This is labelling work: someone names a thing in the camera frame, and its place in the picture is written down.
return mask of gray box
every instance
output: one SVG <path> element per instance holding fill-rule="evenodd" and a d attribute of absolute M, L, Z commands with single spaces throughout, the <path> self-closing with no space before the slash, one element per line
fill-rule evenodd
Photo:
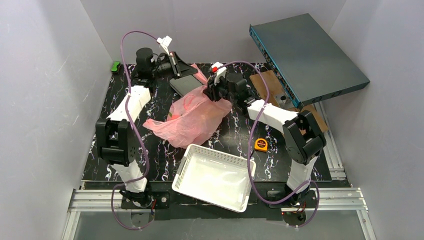
<path fill-rule="evenodd" d="M 251 25 L 249 32 L 297 108 L 370 82 L 308 13 Z"/>

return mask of table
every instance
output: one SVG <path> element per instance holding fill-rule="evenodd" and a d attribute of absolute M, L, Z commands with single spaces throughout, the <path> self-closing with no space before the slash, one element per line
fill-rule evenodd
<path fill-rule="evenodd" d="M 264 63 L 253 63 L 253 65 L 261 72 L 270 70 L 270 67 Z M 130 71 L 134 69 L 134 66 L 128 65 Z M 197 66 L 206 77 L 209 77 L 210 63 L 198 63 Z M 258 95 L 249 79 L 249 76 L 255 74 L 255 71 L 249 66 L 243 63 L 233 64 L 227 67 L 227 72 L 242 73 L 247 80 L 250 93 Z M 172 147 L 169 142 L 156 137 L 150 130 L 142 127 L 147 118 L 165 121 L 171 104 L 180 99 L 180 96 L 169 86 L 170 79 L 159 79 L 155 82 L 151 100 L 135 122 L 148 152 L 150 171 L 147 179 L 150 181 L 173 181 L 185 152 L 185 149 Z M 124 78 L 121 66 L 119 74 L 113 75 L 110 79 L 100 118 L 106 118 L 118 107 L 126 95 L 127 88 L 127 80 Z M 232 109 L 203 146 L 247 158 L 248 139 L 253 122 Z M 255 181 L 286 182 L 289 177 L 291 159 L 286 151 L 283 135 L 272 127 L 259 122 L 254 137 L 255 139 L 265 138 L 268 141 L 267 152 L 256 151 L 253 154 L 256 162 Z M 144 169 L 146 161 L 140 153 L 139 149 L 136 159 L 140 168 Z M 324 153 L 315 163 L 311 178 L 315 181 L 332 180 Z M 116 171 L 97 156 L 95 135 L 91 142 L 82 180 L 121 181 Z"/>

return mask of green object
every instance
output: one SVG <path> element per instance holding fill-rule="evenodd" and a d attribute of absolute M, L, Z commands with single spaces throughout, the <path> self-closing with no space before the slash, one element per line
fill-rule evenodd
<path fill-rule="evenodd" d="M 112 73 L 117 73 L 120 65 L 121 63 L 119 61 L 114 61 L 112 68 L 110 69 Z"/>

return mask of gray floor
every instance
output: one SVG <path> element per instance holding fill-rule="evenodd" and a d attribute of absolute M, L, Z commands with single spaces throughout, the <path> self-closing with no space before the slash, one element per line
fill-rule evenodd
<path fill-rule="evenodd" d="M 130 214 L 120 212 L 131 226 Z M 147 214 L 141 216 L 147 221 Z M 75 240 L 270 240 L 344 239 L 364 240 L 356 211 L 319 211 L 313 221 L 299 229 L 283 221 L 265 219 L 179 219 L 155 221 L 143 231 L 130 231 L 116 223 L 110 212 L 81 212 Z"/>

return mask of brown cardboard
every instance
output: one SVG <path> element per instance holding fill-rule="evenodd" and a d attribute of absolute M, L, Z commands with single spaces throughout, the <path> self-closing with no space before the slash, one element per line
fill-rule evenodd
<path fill-rule="evenodd" d="M 278 80 L 278 78 L 276 77 L 276 75 L 274 74 L 274 72 L 272 70 L 262 72 L 261 74 L 262 74 L 262 77 L 265 80 L 266 84 L 268 85 L 268 89 L 269 89 L 269 100 L 268 101 L 269 101 L 269 103 L 271 103 L 272 105 L 274 105 L 276 107 L 280 107 L 279 104 L 277 103 L 276 99 L 274 98 L 274 96 L 283 93 L 283 91 L 284 91 L 283 86 L 281 86 L 280 81 Z M 267 90 L 265 89 L 265 85 L 262 82 L 262 79 L 259 76 L 259 74 L 250 75 L 250 80 L 253 83 L 254 87 L 256 88 L 260 98 L 265 99 L 267 97 Z M 305 110 L 307 110 L 307 111 L 309 111 L 313 114 L 313 116 L 316 119 L 316 122 L 319 125 L 319 128 L 321 129 L 321 131 L 323 133 L 325 133 L 329 130 L 329 127 L 327 126 L 326 122 L 320 116 L 320 114 L 317 112 L 317 110 L 315 109 L 315 107 L 312 104 L 304 106 L 303 109 L 302 109 L 302 112 L 305 111 Z M 299 110 L 297 108 L 290 108 L 289 111 L 299 112 Z"/>

